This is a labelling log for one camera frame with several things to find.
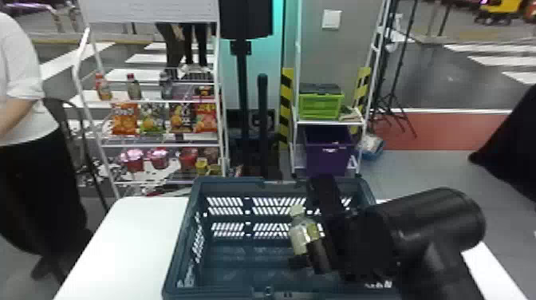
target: tripod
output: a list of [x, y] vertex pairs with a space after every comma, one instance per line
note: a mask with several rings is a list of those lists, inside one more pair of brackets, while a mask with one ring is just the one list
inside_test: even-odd
[[[412, 31], [413, 22], [415, 20], [415, 14], [417, 11], [418, 0], [413, 0], [413, 1], [414, 2], [413, 2], [413, 7], [412, 7], [412, 13], [408, 21], [408, 28], [406, 29], [406, 32], [404, 34], [404, 43], [402, 44], [402, 50], [400, 52], [398, 65], [396, 66], [395, 79], [394, 79], [394, 82], [392, 83], [392, 87], [391, 87], [389, 94], [383, 97], [380, 97], [380, 93], [381, 93], [381, 87], [385, 80], [385, 71], [387, 70], [390, 53], [385, 49], [385, 47], [381, 50], [382, 62], [380, 66], [380, 81], [378, 82], [378, 85], [374, 92], [373, 111], [372, 111], [371, 121], [376, 122], [379, 120], [385, 120], [389, 124], [389, 126], [391, 126], [392, 124], [388, 119], [388, 117], [390, 116], [399, 125], [400, 129], [402, 129], [402, 132], [406, 132], [406, 128], [400, 122], [401, 120], [403, 120], [408, 124], [410, 130], [412, 131], [413, 136], [417, 138], [417, 132], [415, 131], [415, 128], [413, 128], [413, 124], [409, 120], [408, 115], [404, 111], [404, 108], [402, 107], [402, 105], [398, 101], [398, 97], [396, 96], [396, 87], [398, 85], [400, 71], [402, 70], [402, 66], [404, 65], [404, 56], [406, 54], [406, 49], [408, 48], [409, 34]], [[391, 12], [389, 14], [391, 17], [389, 18], [386, 26], [384, 27], [383, 38], [388, 39], [388, 43], [393, 43], [393, 41], [391, 41], [390, 33], [392, 30], [393, 21], [396, 17], [396, 11], [398, 10], [399, 2], [400, 0], [396, 0], [391, 6]], [[396, 105], [396, 107], [400, 110], [400, 115], [392, 111], [393, 105]], [[382, 117], [380, 118], [376, 117], [376, 115], [378, 114], [380, 114]]]

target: yellow and black striped tape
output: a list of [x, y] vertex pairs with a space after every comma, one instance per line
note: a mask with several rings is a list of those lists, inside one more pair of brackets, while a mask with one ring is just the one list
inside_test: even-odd
[[[367, 105], [367, 96], [369, 93], [369, 79], [371, 73], [370, 67], [362, 67], [357, 74], [356, 91], [353, 94], [354, 106], [357, 105], [359, 111], [364, 116], [365, 107]], [[350, 134], [357, 134], [359, 126], [350, 127]]]
[[279, 149], [289, 147], [291, 113], [294, 94], [292, 93], [292, 80], [294, 79], [294, 70], [292, 68], [283, 68], [281, 75], [281, 104], [279, 106]]

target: whiteboard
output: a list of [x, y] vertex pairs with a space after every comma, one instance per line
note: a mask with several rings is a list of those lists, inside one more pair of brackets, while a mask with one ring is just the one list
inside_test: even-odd
[[79, 0], [87, 23], [217, 22], [218, 0]]

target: black pants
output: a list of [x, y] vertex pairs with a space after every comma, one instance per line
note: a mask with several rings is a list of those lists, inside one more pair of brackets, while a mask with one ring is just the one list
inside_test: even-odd
[[166, 54], [168, 68], [177, 68], [184, 55], [184, 44], [179, 41], [169, 23], [156, 23], [156, 28], [166, 41]]
[[206, 67], [207, 64], [207, 24], [205, 23], [183, 23], [184, 34], [184, 53], [186, 54], [186, 63], [191, 65], [194, 63], [193, 54], [191, 51], [191, 31], [195, 27], [195, 39], [199, 45], [199, 65]]
[[77, 246], [87, 216], [60, 129], [0, 147], [0, 196], [0, 234], [16, 248], [60, 255]]

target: purple bin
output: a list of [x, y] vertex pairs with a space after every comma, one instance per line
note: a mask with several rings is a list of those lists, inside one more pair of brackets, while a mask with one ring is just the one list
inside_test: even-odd
[[307, 176], [344, 176], [353, 148], [348, 126], [306, 126]]

